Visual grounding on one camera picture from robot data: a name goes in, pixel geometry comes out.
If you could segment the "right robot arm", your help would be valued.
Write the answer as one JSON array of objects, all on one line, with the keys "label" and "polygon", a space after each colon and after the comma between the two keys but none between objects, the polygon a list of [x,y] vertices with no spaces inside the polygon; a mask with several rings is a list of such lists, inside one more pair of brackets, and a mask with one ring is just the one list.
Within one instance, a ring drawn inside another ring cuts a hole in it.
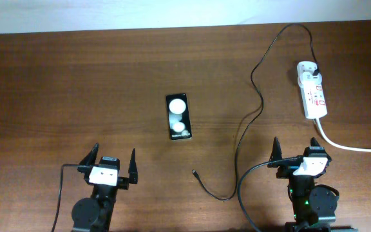
[{"label": "right robot arm", "polygon": [[285,231],[356,231],[351,226],[332,227],[336,221],[339,191],[331,186],[316,184],[326,173],[332,158],[311,138],[302,155],[284,159],[280,142],[273,140],[268,168],[276,168],[278,179],[287,179],[287,193],[292,203],[294,221],[284,225]]}]

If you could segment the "black Galaxy smartphone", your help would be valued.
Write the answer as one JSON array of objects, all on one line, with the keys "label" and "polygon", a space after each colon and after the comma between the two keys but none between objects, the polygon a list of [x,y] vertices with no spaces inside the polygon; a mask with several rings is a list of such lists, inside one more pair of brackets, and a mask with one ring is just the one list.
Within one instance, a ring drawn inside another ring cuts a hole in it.
[{"label": "black Galaxy smartphone", "polygon": [[185,93],[166,95],[166,108],[169,138],[171,140],[191,139],[193,134],[187,95]]}]

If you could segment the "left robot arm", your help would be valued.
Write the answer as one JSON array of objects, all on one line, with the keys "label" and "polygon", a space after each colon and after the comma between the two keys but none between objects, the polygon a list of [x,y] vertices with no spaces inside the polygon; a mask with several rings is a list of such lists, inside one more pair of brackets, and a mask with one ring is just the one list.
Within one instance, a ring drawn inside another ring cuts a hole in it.
[{"label": "left robot arm", "polygon": [[84,175],[84,180],[93,187],[93,191],[90,197],[82,198],[75,203],[71,212],[72,231],[108,231],[117,191],[127,190],[131,184],[138,183],[135,150],[131,152],[127,177],[120,176],[118,158],[101,157],[99,163],[96,163],[98,150],[99,144],[95,144],[77,166],[77,171]]}]

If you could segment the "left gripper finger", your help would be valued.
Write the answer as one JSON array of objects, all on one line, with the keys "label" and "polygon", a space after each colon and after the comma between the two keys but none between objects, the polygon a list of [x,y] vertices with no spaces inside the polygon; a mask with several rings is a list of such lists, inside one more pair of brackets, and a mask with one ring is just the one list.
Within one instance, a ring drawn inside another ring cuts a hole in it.
[{"label": "left gripper finger", "polygon": [[79,166],[92,166],[94,165],[97,153],[99,150],[99,143],[95,143],[91,151],[79,162]]},{"label": "left gripper finger", "polygon": [[135,151],[135,148],[133,148],[131,152],[131,158],[130,158],[129,169],[128,169],[130,184],[138,183],[138,169],[137,169],[135,155],[136,155],[136,151]]}]

